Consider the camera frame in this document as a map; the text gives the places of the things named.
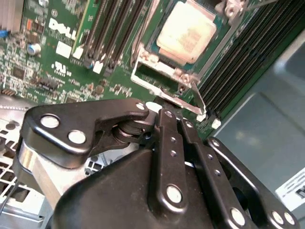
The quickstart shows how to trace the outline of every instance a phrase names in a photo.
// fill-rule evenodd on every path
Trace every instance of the white label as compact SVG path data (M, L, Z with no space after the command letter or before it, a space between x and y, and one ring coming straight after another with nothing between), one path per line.
M71 33L71 28L66 27L63 23L58 23L54 18L50 18L49 28L51 30L57 30L60 34L65 34L66 37L75 40L76 39L76 31L73 30Z
M100 63L99 61L95 62L95 65L94 65L94 68L93 68L93 71L97 74L100 74L101 73L101 70L103 68L104 64L103 63Z
M66 58L69 58L71 51L72 51L72 47L68 46L65 43L58 42L57 48L56 48L56 53L58 55L64 56Z
M58 61L55 61L55 64L52 64L51 68L54 69L54 73L60 76L66 76L66 74L68 76L72 75L71 72L67 71L67 67Z
M293 211L297 207L305 203L305 168L295 174L275 193L278 195L282 203Z

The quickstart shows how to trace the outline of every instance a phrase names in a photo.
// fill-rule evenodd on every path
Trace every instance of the black metal bracket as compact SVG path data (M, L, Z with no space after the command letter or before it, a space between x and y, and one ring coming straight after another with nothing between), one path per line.
M161 220L177 221L188 206L183 140L177 131L176 116L159 111L155 127L148 205Z
M76 168L85 163L92 149L92 154L96 154L102 148L126 147L126 143L111 137L113 126L122 121L143 120L148 114L148 108L133 98L37 106L26 113L21 138L26 145L54 163ZM44 117L55 119L55 124L57 120L58 125L44 125ZM81 134L80 141L69 139L73 131Z
M296 217L257 179L250 170L218 139L210 137L206 141L227 170L231 187L243 193L247 212L258 228L296 229L300 225Z
M193 124L187 120L181 120L179 130L183 135L185 159L192 163L197 171L211 217L217 227L222 229L257 228L244 213L215 152L203 145Z

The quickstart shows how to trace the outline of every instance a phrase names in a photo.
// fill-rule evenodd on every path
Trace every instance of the sticker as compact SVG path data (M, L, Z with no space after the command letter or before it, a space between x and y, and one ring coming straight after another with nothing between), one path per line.
M297 207L305 203L305 168L295 174L275 193L278 195L282 203L293 211Z
M58 55L69 58L71 51L72 51L72 47L68 46L65 43L58 42L57 48L56 48L56 53Z

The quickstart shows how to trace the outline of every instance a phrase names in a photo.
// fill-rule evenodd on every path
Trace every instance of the cable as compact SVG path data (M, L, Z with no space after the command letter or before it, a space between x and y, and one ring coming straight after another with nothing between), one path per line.
M12 189L12 190L10 191L10 193L6 196L5 200L3 201L2 205L1 205L1 208L0 208L0 215L1 215L2 212L3 212L4 206L5 206L6 203L8 202L9 198L11 197L11 195L13 195L13 193L17 190L18 186L19 186L19 180L16 180L13 189Z

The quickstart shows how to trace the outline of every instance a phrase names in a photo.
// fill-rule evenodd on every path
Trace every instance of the screw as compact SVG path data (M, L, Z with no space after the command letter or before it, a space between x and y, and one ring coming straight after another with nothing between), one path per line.
M48 7L49 5L49 0L39 0L38 2L42 7Z
M171 156L177 156L177 152L174 151L174 150L172 150L172 151L171 151Z
M225 14L227 15L228 18L232 17L234 15L234 5L229 5L226 9L225 9Z
M232 208L231 215L237 224L239 224L241 226L245 225L246 221L244 219L244 216L238 209Z
M285 216L286 220L288 221L288 223L290 223L290 224L292 224L292 225L295 224L294 219L293 219L292 216L289 215L287 212L284 213L284 216Z
M166 189L166 194L171 202L180 203L182 200L182 194L178 188L173 185L169 185Z
M47 128L56 128L59 126L59 120L51 115L46 115L42 117L40 123Z
M68 134L68 138L75 144L83 144L86 141L86 135L79 130L72 130Z
M187 125L189 128L192 128L192 127L193 127L193 124L192 124L191 122L186 121L185 123L186 123L186 125Z
M219 170L215 170L215 174L220 177L221 173Z
M217 142L216 140L213 139L212 142L215 146L220 146L219 142Z
M170 118L172 118L172 117L173 117L172 113L171 113L171 112L169 112L169 111L165 111L165 114L166 114L167 116L169 116Z
M276 220L277 223L284 224L284 221L283 221L282 217L276 211L273 211L272 215L273 215L273 218Z
M140 110L145 110L145 107L142 103L137 103L136 106L140 109Z

